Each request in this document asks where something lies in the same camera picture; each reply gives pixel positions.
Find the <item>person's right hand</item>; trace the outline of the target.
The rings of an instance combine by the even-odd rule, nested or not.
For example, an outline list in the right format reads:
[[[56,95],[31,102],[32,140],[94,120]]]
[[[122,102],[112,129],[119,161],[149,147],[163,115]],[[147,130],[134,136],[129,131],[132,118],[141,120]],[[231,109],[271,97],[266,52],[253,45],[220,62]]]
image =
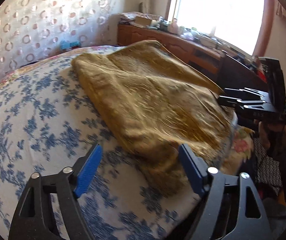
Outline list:
[[[259,122],[259,137],[268,156],[274,160],[279,161],[281,156],[286,153],[286,125]]]

